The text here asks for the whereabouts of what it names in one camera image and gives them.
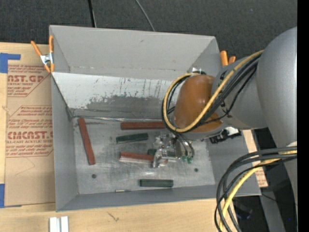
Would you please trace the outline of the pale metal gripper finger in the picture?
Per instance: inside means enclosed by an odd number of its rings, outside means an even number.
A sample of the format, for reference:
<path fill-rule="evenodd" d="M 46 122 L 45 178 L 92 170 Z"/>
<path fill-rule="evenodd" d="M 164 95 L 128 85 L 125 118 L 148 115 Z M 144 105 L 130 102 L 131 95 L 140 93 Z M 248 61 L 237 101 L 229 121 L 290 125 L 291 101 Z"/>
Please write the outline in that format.
<path fill-rule="evenodd" d="M 166 166 L 168 161 L 169 160 L 167 158 L 166 152 L 162 149 L 159 149 L 154 154 L 154 160 L 153 160 L 153 163 L 152 163 L 152 167 L 153 168 L 159 168 L 159 167 Z"/>
<path fill-rule="evenodd" d="M 169 134 L 166 132 L 161 132 L 153 142 L 154 148 L 164 148 L 169 145 Z"/>

